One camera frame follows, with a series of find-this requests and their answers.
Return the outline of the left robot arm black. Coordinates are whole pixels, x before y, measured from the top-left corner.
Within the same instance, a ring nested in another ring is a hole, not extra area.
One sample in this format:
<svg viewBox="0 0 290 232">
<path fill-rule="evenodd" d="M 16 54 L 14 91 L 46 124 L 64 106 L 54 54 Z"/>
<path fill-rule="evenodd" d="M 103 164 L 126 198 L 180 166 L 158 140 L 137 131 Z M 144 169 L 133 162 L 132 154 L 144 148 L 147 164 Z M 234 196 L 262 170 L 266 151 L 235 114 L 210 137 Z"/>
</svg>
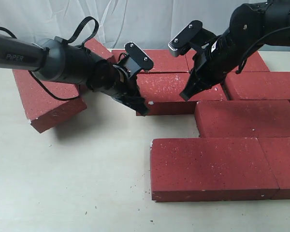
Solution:
<svg viewBox="0 0 290 232">
<path fill-rule="evenodd" d="M 154 63 L 133 42 L 125 44 L 125 51 L 120 62 L 112 63 L 59 37 L 30 44 L 10 32 L 0 34 L 0 68 L 29 71 L 38 81 L 84 85 L 145 116 L 149 109 L 137 85 L 137 74 L 151 70 Z"/>
</svg>

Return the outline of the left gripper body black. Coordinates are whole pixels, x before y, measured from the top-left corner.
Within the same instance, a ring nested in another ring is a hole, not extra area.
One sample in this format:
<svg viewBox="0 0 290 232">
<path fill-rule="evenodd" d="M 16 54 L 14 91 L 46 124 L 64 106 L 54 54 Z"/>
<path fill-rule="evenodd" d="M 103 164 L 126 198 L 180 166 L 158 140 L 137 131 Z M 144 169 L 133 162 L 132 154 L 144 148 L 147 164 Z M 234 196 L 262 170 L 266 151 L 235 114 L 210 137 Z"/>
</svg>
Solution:
<svg viewBox="0 0 290 232">
<path fill-rule="evenodd" d="M 119 67 L 112 67 L 106 74 L 101 75 L 96 91 L 102 92 L 126 106 L 142 103 L 137 76 L 130 76 Z"/>
</svg>

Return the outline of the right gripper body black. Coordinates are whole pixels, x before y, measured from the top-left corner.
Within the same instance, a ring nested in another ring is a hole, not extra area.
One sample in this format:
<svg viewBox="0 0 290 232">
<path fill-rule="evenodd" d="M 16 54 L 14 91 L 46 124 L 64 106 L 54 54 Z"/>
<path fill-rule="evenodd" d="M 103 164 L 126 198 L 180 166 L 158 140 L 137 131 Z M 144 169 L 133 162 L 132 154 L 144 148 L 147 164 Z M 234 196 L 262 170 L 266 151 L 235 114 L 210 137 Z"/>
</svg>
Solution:
<svg viewBox="0 0 290 232">
<path fill-rule="evenodd" d="M 234 42 L 229 33 L 223 33 L 195 55 L 188 86 L 194 89 L 209 89 L 224 80 L 234 68 Z"/>
</svg>

